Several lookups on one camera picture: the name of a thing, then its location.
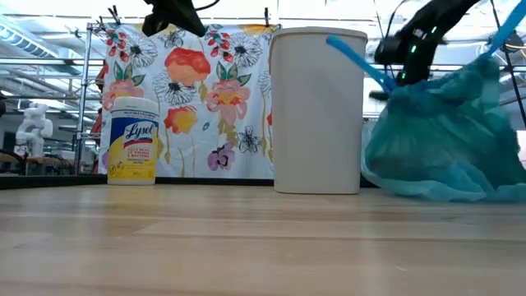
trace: white cylindrical container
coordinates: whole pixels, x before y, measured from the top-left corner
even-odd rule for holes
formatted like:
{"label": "white cylindrical container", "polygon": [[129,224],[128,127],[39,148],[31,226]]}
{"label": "white cylindrical container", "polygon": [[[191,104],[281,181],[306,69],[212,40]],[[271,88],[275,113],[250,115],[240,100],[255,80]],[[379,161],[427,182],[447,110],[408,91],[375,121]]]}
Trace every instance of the white cylindrical container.
{"label": "white cylindrical container", "polygon": [[115,100],[109,142],[108,184],[155,184],[159,106],[136,97]]}
{"label": "white cylindrical container", "polygon": [[338,35],[365,55],[367,35],[306,27],[272,39],[275,190],[357,194],[364,72],[326,42]]}

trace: blue plastic strap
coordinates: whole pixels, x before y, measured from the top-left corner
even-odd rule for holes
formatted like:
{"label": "blue plastic strap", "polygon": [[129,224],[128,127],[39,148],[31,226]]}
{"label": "blue plastic strap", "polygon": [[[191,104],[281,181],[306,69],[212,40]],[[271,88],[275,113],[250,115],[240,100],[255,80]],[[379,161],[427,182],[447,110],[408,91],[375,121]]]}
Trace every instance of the blue plastic strap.
{"label": "blue plastic strap", "polygon": [[342,39],[331,35],[327,37],[326,42],[328,45],[338,49],[347,58],[350,58],[351,61],[363,69],[363,71],[369,74],[372,79],[378,82],[384,92],[390,93],[396,88],[396,82],[393,79],[389,78],[387,75],[382,74],[380,71],[369,65],[364,58],[360,57],[360,55],[351,49],[351,47],[348,46]]}
{"label": "blue plastic strap", "polygon": [[491,56],[497,49],[504,46],[510,34],[515,30],[515,27],[524,19],[524,16],[526,16],[526,0],[521,0],[510,13],[495,37],[493,37],[493,43],[490,49],[484,54]]}

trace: white robot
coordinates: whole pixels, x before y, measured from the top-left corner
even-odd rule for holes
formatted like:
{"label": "white robot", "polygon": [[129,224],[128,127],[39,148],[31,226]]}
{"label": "white robot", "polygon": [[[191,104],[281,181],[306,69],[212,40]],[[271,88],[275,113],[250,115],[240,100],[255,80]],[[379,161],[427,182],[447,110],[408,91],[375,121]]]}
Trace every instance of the white robot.
{"label": "white robot", "polygon": [[[53,123],[46,119],[48,105],[31,103],[24,110],[24,121],[16,131],[15,153],[24,156],[26,153],[34,157],[44,156],[44,139],[53,135]],[[31,132],[25,130],[35,126]]]}

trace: floral fabric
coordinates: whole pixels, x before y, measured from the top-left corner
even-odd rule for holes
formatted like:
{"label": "floral fabric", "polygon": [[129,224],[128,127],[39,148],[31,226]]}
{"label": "floral fabric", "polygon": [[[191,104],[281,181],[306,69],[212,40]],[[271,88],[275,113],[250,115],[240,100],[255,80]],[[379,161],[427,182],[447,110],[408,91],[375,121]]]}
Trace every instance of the floral fabric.
{"label": "floral fabric", "polygon": [[[139,26],[107,40],[100,157],[107,157],[115,99],[159,103],[157,175],[273,178],[269,52],[277,26],[208,25],[203,38],[170,26]],[[106,173],[107,161],[99,162]]]}

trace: lysol logo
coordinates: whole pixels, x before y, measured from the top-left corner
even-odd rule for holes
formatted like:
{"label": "lysol logo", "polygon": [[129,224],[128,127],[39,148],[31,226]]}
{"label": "lysol logo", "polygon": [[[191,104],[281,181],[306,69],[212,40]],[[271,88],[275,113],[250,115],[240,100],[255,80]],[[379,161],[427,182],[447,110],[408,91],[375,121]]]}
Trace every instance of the lysol logo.
{"label": "lysol logo", "polygon": [[133,123],[128,125],[124,131],[124,148],[154,141],[155,125],[153,123]]}

